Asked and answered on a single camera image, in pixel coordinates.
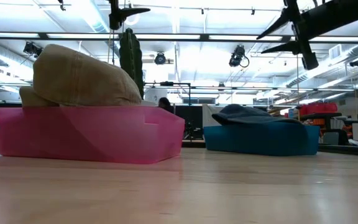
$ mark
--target tan cap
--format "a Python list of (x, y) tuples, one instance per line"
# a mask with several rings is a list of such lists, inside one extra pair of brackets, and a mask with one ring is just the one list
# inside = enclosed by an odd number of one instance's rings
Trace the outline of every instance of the tan cap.
[(121, 106), (142, 101), (123, 69), (55, 44), (46, 46), (35, 61), (33, 88), (20, 91), (23, 106)]

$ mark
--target pink plastic bin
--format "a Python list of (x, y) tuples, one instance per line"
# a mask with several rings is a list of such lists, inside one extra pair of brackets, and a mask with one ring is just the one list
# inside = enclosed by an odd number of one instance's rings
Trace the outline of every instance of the pink plastic bin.
[(185, 120), (161, 108), (0, 108), (3, 156), (153, 164), (177, 156)]

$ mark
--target blue plastic bin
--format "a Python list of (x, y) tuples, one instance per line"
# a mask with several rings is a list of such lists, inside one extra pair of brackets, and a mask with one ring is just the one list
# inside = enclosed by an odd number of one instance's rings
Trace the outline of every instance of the blue plastic bin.
[(206, 148), (266, 156), (315, 155), (319, 127), (272, 122), (204, 128)]

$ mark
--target cactus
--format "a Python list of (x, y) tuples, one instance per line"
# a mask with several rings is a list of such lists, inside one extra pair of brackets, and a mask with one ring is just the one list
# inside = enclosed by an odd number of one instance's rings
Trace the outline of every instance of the cactus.
[(119, 53), (121, 55), (119, 63), (121, 68), (129, 74), (135, 81), (142, 100), (144, 99), (144, 83), (142, 71), (142, 51), (140, 50), (140, 43), (137, 40), (132, 29), (128, 28), (119, 41)]

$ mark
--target red object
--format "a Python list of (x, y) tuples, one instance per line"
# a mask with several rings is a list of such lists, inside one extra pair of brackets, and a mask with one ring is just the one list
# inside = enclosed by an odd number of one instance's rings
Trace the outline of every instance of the red object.
[(0, 154), (153, 164), (179, 155), (184, 128), (148, 106), (0, 108)]
[(338, 107), (335, 103), (310, 103), (300, 109), (301, 116), (315, 113), (336, 113)]

